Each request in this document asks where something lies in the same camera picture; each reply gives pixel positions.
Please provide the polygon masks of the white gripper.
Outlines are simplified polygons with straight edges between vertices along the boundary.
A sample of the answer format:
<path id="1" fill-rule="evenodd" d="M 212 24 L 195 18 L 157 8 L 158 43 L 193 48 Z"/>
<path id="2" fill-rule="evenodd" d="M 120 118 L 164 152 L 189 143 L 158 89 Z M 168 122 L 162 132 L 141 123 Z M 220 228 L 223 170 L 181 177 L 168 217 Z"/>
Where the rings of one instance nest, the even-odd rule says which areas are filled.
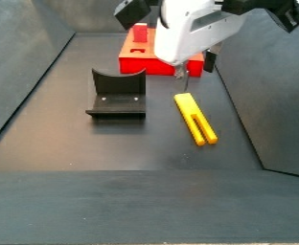
<path id="1" fill-rule="evenodd" d="M 215 0 L 162 0 L 154 34 L 154 56 L 175 67 L 175 79 L 188 89 L 189 71 L 184 63 L 205 50 L 203 70 L 213 71 L 223 43 L 237 33 L 245 14 L 223 11 Z"/>

